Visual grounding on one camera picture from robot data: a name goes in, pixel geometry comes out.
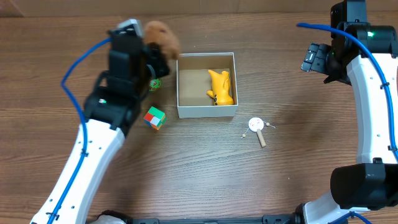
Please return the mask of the brown plush capybara toy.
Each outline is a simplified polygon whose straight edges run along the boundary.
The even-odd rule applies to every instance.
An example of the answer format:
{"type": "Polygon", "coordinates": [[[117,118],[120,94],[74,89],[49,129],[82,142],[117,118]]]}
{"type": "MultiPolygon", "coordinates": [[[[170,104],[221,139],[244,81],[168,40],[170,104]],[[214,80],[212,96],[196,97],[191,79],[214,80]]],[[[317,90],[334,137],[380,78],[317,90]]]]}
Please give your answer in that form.
{"type": "Polygon", "coordinates": [[[144,43],[157,44],[167,60],[180,56],[180,42],[170,27],[160,21],[150,21],[144,27],[144,43]]]}

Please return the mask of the colourful two-by-two puzzle cube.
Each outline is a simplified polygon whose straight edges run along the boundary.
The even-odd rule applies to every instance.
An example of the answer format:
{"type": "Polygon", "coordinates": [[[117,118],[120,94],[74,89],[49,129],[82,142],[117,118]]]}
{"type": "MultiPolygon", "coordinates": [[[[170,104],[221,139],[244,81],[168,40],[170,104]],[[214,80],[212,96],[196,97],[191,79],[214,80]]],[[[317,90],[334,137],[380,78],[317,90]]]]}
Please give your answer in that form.
{"type": "Polygon", "coordinates": [[[153,106],[151,106],[144,116],[145,123],[156,130],[159,130],[166,120],[165,113],[153,106]]]}

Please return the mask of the yellow rubber toy animal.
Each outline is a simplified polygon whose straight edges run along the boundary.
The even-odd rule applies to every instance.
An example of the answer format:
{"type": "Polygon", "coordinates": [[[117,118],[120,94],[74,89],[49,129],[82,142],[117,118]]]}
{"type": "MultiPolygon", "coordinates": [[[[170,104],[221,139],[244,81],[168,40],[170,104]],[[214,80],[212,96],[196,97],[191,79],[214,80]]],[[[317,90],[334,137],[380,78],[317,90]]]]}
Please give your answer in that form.
{"type": "Polygon", "coordinates": [[[231,81],[229,72],[222,71],[217,73],[214,70],[208,70],[211,77],[211,89],[207,91],[207,95],[213,99],[215,106],[233,105],[234,100],[230,96],[231,81]]]}

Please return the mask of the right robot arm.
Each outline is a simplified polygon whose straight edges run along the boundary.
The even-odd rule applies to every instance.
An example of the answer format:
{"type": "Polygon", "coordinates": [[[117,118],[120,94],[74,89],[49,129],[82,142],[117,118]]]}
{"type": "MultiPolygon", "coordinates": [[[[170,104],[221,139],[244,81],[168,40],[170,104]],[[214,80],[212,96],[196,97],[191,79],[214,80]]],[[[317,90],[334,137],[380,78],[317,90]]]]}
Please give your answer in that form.
{"type": "Polygon", "coordinates": [[[302,70],[352,87],[358,122],[356,163],[336,168],[330,189],[299,205],[291,223],[346,223],[397,205],[397,32],[368,22],[363,0],[344,0],[330,11],[331,44],[311,44],[302,70]]]}

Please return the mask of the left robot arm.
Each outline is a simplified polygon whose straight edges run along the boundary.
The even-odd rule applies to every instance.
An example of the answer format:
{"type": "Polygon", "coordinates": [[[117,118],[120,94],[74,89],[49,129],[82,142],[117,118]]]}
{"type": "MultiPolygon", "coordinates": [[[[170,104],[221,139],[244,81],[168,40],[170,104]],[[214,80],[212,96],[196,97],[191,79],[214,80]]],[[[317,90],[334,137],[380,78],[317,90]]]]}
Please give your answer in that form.
{"type": "Polygon", "coordinates": [[[104,173],[141,112],[150,81],[170,73],[168,61],[177,59],[179,51],[178,39],[165,28],[146,28],[143,35],[115,29],[70,66],[60,85],[80,126],[72,153],[32,223],[86,222],[104,173]],[[80,106],[66,81],[80,62],[105,44],[111,45],[109,68],[100,73],[80,106]]]}

